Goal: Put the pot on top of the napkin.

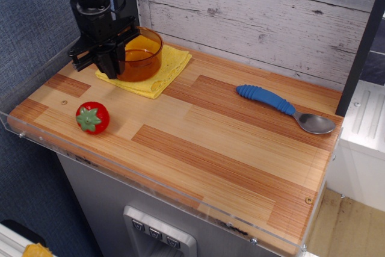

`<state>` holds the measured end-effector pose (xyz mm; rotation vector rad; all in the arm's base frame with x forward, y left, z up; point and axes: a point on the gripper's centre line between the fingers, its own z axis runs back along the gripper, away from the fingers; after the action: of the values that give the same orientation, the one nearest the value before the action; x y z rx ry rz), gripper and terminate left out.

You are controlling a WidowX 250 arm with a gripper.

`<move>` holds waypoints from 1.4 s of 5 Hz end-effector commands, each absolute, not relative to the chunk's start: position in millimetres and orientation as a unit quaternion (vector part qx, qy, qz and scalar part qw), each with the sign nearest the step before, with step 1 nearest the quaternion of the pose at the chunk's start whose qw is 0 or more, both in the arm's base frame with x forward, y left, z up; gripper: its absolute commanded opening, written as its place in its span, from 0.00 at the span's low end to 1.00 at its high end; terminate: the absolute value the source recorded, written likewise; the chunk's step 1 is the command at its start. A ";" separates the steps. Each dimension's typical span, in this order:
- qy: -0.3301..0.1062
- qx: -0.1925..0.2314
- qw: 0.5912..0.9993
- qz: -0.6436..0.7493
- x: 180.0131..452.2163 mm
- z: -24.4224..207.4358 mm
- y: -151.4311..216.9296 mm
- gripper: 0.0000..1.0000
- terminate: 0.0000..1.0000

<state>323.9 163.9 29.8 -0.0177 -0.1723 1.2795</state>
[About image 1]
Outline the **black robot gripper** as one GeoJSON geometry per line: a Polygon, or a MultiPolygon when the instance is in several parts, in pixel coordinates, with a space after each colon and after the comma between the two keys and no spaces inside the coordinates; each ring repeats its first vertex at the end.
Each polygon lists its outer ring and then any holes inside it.
{"type": "Polygon", "coordinates": [[[116,24],[109,0],[99,8],[83,8],[78,0],[70,0],[70,5],[81,33],[68,51],[74,69],[79,72],[95,64],[109,79],[117,79],[125,71],[125,46],[139,35],[138,28],[125,30],[116,24]]]}

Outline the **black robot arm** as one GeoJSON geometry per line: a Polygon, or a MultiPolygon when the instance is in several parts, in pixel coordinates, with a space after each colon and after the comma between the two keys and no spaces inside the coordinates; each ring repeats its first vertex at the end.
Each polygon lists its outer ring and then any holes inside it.
{"type": "Polygon", "coordinates": [[[111,7],[111,0],[70,0],[80,31],[79,39],[68,51],[75,70],[95,64],[109,79],[123,74],[125,47],[140,34],[134,16],[119,16],[125,5],[126,0],[118,8],[111,7]]]}

